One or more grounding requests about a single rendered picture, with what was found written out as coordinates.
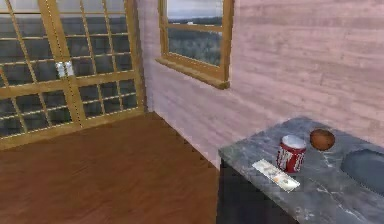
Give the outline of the grey marble counter cabinet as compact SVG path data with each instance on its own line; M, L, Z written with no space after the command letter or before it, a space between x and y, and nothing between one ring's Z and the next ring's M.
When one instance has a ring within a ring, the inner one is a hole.
M221 148L216 224L384 224L384 197L340 168L350 152L384 154L383 147L329 128L335 144L325 152L307 148L301 170L291 175L300 186L289 193L252 167L261 159L275 164L283 136L308 140L314 129L328 127L296 117Z

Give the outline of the white flat card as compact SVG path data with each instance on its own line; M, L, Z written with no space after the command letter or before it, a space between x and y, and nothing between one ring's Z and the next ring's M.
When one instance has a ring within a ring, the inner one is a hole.
M273 181L277 186L286 191L287 193L293 191L300 186L300 183L266 161L261 159L252 164L252 167L262 173L269 180Z

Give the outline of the wooden glazed lattice door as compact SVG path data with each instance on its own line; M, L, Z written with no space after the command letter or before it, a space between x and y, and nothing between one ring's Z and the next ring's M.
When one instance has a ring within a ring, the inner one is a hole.
M135 0L0 0L0 150L143 114L139 47Z

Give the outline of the wooden framed window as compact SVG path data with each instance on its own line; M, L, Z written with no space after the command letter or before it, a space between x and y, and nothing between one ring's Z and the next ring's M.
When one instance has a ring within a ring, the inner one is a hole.
M230 86L235 0L158 0L157 62L217 89Z

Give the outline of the red white can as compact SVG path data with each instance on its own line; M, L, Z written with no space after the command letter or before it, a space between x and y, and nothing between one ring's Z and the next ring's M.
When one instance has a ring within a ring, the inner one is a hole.
M306 142L296 135L281 138L277 154L277 166L284 172L296 173L301 169L306 152Z

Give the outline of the grey sink basin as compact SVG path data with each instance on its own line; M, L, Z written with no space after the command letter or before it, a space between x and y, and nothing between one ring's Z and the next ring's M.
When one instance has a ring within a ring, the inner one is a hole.
M348 153L341 170L356 182L384 197L384 154L369 149Z

